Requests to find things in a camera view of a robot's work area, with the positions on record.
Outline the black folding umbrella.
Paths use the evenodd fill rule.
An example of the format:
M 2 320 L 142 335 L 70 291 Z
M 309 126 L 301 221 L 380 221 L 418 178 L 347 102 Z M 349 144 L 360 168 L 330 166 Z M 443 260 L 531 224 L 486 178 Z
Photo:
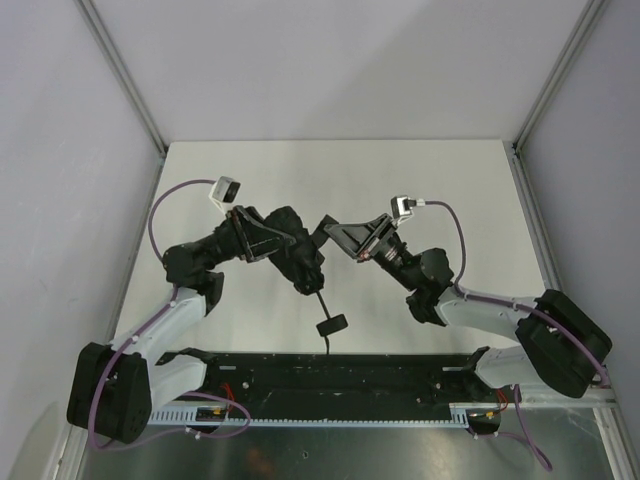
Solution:
M 265 218 L 267 227 L 290 235 L 293 242 L 285 243 L 269 256 L 271 263 L 303 296 L 315 296 L 324 313 L 324 320 L 316 325 L 323 339 L 325 354 L 331 352 L 330 337 L 345 330 L 349 324 L 344 314 L 332 315 L 322 295 L 325 277 L 321 266 L 323 256 L 300 216 L 290 206 L 280 207 Z

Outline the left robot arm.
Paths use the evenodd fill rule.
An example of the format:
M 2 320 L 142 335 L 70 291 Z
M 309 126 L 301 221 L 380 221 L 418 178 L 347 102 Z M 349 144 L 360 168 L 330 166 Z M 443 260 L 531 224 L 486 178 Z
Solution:
M 210 235 L 167 249 L 162 265 L 172 286 L 169 298 L 151 318 L 110 343 L 91 342 L 80 351 L 67 421 L 95 436 L 133 443 L 155 411 L 204 383 L 203 360 L 188 354 L 166 363 L 160 359 L 221 300 L 224 276 L 217 266 L 284 253 L 304 236 L 302 221 L 289 206 L 266 217 L 253 207 L 236 206 Z

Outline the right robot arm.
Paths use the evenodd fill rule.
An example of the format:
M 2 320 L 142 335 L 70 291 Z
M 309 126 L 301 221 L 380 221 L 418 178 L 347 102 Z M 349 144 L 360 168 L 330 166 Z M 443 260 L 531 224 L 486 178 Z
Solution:
M 471 328 L 513 341 L 510 348 L 475 352 L 471 370 L 489 388 L 545 385 L 580 398 L 606 375 L 603 362 L 612 340 L 561 291 L 503 297 L 465 290 L 455 282 L 445 250 L 411 253 L 387 214 L 356 224 L 327 216 L 314 234 L 332 240 L 358 263 L 375 262 L 394 278 L 409 291 L 406 304 L 419 323 Z

